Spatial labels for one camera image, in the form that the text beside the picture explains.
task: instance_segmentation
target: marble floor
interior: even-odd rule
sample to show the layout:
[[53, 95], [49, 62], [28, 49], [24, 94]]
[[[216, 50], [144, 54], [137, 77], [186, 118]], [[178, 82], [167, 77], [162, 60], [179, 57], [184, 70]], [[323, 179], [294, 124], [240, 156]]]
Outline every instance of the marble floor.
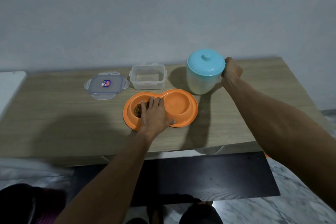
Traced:
[[[333, 124], [330, 134], [336, 138], [336, 115], [326, 118]], [[290, 170], [267, 159], [281, 196], [214, 201], [213, 206], [224, 223], [336, 223], [336, 213], [310, 191]], [[0, 165], [0, 189], [15, 183], [68, 190], [71, 173], [25, 170]], [[190, 204], [166, 205], [166, 224], [178, 223]], [[145, 207], [130, 208], [125, 222], [134, 217], [148, 221]]]

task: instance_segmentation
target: container lid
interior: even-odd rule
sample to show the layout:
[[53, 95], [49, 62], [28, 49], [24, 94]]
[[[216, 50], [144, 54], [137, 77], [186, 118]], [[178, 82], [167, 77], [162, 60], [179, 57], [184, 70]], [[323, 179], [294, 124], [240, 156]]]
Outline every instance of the container lid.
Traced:
[[91, 79], [88, 91], [90, 94], [118, 94], [123, 81], [120, 74], [100, 74]]
[[224, 58], [218, 52], [209, 49], [192, 53], [187, 59], [187, 64], [193, 72], [203, 76], [219, 74], [225, 68]]

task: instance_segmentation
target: double pet bowl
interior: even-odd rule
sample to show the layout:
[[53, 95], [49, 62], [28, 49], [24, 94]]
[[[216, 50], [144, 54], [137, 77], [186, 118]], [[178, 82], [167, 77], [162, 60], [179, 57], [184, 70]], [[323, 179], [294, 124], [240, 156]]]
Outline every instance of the double pet bowl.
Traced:
[[135, 113], [135, 107], [141, 101], [149, 102], [151, 97], [163, 98], [166, 108], [167, 118], [174, 119], [176, 124], [170, 125], [174, 128], [180, 128], [189, 125], [197, 116], [198, 106], [196, 99], [187, 91], [180, 89], [167, 90], [162, 94], [152, 92], [141, 92], [131, 97], [125, 104], [123, 116], [125, 123], [134, 130], [141, 127], [141, 118]]

